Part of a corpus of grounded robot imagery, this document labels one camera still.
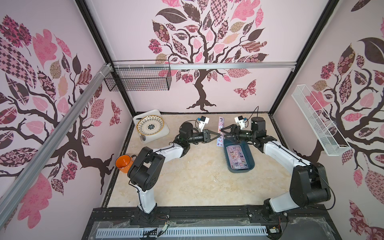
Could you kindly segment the pink sticker sheet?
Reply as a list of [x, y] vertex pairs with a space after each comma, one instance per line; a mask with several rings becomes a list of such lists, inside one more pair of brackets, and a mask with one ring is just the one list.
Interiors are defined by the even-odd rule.
[[248, 169], [248, 164], [240, 145], [230, 145], [226, 147], [230, 167], [233, 170]]
[[223, 147], [224, 146], [224, 135], [222, 133], [222, 128], [225, 127], [225, 119], [223, 117], [219, 117], [219, 123], [218, 123], [218, 133], [220, 136], [217, 138], [217, 146]]

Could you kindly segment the teal plastic storage box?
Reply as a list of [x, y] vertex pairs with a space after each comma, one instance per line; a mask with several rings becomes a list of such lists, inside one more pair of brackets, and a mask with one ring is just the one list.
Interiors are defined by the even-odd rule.
[[247, 173], [255, 167], [249, 144], [245, 141], [235, 144], [228, 139], [224, 139], [224, 154], [231, 173]]

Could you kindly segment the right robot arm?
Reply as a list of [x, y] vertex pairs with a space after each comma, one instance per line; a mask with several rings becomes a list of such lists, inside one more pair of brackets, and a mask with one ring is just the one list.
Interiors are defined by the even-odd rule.
[[277, 139], [267, 135], [266, 122], [262, 117], [251, 118], [251, 129], [232, 124], [221, 129], [224, 138], [233, 143], [246, 142], [261, 153], [273, 158], [291, 174], [290, 189], [278, 197], [264, 201], [264, 217], [296, 208], [304, 208], [329, 201], [331, 189], [325, 167], [311, 163], [285, 148]]

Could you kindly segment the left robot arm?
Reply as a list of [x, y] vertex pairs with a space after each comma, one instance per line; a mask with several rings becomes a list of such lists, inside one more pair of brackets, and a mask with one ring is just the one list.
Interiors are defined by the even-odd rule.
[[138, 208], [147, 215], [156, 208], [153, 187], [158, 181], [164, 163], [185, 156], [191, 144], [210, 143], [220, 136], [220, 133], [198, 130], [192, 123], [184, 122], [179, 128], [179, 134], [167, 147], [154, 150], [149, 147], [142, 148], [127, 173], [130, 186], [138, 193]]

